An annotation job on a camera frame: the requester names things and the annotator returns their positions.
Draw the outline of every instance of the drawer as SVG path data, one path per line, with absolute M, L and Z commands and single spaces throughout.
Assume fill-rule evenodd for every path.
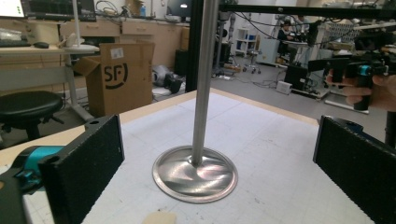
M 68 22 L 61 25 L 61 35 L 70 35 L 75 32 L 75 24 Z M 111 21 L 80 22 L 81 36 L 119 36 L 120 27 Z
M 122 23 L 124 35 L 154 35 L 158 29 L 156 23 L 125 21 Z

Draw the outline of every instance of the black vertical post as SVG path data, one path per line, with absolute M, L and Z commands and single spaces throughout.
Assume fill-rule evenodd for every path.
M 385 144 L 395 147 L 396 140 L 396 112 L 388 112 L 387 127 L 385 129 Z
M 204 0 L 192 0 L 186 92 L 197 90 L 203 13 Z

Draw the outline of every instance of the stool seat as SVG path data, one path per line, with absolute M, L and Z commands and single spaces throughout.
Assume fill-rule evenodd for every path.
M 39 137 L 37 124 L 40 119 L 52 118 L 52 114 L 62 106 L 62 98 L 50 91 L 11 93 L 0 97 L 0 123 L 6 127 L 25 129 L 29 139 L 33 140 Z

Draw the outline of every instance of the cardboard box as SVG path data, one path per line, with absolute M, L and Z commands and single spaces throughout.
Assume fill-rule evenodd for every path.
M 181 29 L 181 50 L 189 50 L 190 41 L 190 27 L 183 27 Z
M 90 113 L 102 117 L 151 104 L 154 44 L 101 44 L 100 52 L 74 66 L 86 78 Z

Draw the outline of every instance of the computer monitor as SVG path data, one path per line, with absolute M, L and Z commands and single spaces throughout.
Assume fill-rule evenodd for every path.
M 192 0 L 168 0 L 166 15 L 179 16 L 182 21 L 191 17 Z
M 21 0 L 3 0 L 0 6 L 0 18 L 24 18 Z
M 72 0 L 21 0 L 26 18 L 46 21 L 71 21 L 74 19 Z M 77 0 L 80 21 L 96 21 L 93 0 Z

